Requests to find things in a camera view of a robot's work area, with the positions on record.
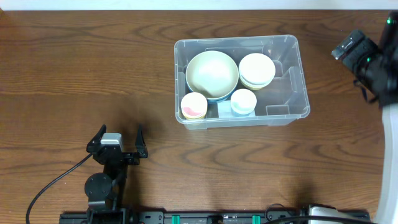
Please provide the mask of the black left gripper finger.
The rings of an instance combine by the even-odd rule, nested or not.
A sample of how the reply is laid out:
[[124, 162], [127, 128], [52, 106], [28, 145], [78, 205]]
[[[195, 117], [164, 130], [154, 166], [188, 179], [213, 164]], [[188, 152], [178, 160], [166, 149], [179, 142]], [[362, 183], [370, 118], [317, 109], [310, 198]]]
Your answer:
[[148, 158], [148, 150], [143, 136], [143, 128], [139, 125], [135, 141], [136, 152], [140, 158]]
[[100, 127], [99, 131], [88, 142], [86, 146], [86, 151], [88, 153], [97, 153], [102, 148], [101, 139], [105, 133], [106, 133], [106, 125], [103, 124]]

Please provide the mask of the yellow plastic cup front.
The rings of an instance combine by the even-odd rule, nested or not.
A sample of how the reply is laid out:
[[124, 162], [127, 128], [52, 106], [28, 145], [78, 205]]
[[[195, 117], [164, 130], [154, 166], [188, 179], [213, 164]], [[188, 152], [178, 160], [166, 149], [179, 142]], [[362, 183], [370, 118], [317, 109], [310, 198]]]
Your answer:
[[187, 113], [183, 112], [182, 114], [185, 117], [185, 119], [203, 119], [206, 116], [206, 113], [192, 115], [192, 114], [187, 114]]

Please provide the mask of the pink plastic cup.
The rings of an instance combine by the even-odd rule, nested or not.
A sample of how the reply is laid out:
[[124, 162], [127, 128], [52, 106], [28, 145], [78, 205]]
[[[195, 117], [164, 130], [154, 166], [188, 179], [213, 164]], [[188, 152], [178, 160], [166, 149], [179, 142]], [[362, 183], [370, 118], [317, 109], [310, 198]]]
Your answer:
[[180, 107], [182, 113], [197, 115], [207, 112], [208, 102], [201, 93], [192, 92], [182, 98]]

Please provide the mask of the light blue plastic cup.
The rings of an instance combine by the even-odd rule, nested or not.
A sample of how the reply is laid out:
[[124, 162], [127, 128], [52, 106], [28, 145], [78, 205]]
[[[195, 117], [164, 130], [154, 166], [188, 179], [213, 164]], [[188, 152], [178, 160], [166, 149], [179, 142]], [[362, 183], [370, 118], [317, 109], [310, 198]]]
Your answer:
[[253, 116], [256, 115], [254, 110], [252, 110], [252, 111], [244, 111], [242, 113], [241, 111], [237, 110], [234, 107], [231, 107], [231, 113], [235, 117], [253, 117]]

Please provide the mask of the beige large bowl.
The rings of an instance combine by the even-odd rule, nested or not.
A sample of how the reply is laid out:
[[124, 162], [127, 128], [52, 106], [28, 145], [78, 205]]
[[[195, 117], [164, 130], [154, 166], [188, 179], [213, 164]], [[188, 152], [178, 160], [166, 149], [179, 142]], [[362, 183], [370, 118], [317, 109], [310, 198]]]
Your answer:
[[187, 65], [186, 83], [194, 90], [206, 90], [212, 98], [227, 95], [239, 81], [234, 60], [220, 51], [206, 51], [194, 56]]

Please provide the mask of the cream plastic cup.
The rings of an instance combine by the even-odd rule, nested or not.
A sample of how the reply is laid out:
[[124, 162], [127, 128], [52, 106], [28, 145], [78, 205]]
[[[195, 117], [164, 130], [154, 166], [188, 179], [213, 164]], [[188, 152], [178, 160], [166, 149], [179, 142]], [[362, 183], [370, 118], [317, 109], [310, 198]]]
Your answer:
[[231, 107], [241, 111], [252, 111], [257, 105], [255, 94], [248, 89], [238, 89], [231, 96]]

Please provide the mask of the white small bowl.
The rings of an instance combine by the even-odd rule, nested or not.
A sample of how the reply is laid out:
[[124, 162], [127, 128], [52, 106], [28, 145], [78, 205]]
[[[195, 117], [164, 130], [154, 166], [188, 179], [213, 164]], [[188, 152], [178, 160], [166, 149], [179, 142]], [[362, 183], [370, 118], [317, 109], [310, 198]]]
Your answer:
[[238, 66], [242, 80], [250, 85], [265, 86], [275, 77], [274, 62], [266, 55], [253, 53], [245, 56]]

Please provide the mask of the yellow small bowl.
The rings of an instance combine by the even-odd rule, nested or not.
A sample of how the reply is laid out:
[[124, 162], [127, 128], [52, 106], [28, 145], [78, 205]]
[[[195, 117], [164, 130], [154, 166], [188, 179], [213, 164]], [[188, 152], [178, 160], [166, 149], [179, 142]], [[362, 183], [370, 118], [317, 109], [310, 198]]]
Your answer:
[[250, 83], [248, 83], [248, 82], [246, 82], [245, 80], [242, 80], [242, 79], [240, 79], [240, 81], [246, 88], [248, 88], [250, 90], [254, 90], [254, 91], [260, 90], [260, 89], [264, 88], [265, 86], [267, 86], [269, 84], [269, 82], [268, 82], [268, 83], [265, 83], [263, 85], [253, 85], [253, 84], [250, 84]]

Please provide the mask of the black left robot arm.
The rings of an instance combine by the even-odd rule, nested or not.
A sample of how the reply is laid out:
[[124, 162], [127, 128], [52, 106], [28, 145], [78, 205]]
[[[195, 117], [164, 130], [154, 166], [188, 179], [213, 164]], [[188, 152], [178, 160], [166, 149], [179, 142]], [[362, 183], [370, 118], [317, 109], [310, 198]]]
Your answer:
[[129, 166], [140, 164], [148, 157], [147, 147], [138, 127], [135, 151], [125, 152], [123, 137], [119, 133], [107, 133], [102, 125], [89, 141], [86, 151], [103, 166], [103, 171], [91, 175], [85, 182], [88, 197], [87, 223], [139, 223], [139, 216], [121, 205]]

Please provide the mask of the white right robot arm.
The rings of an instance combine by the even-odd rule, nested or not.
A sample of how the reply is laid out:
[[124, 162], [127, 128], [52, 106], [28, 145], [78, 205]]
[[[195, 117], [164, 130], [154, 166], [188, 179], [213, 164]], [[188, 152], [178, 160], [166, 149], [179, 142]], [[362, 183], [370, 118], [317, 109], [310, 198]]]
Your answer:
[[391, 11], [375, 44], [353, 30], [332, 52], [355, 76], [366, 98], [370, 91], [382, 109], [385, 150], [382, 187], [374, 222], [397, 223], [397, 11]]

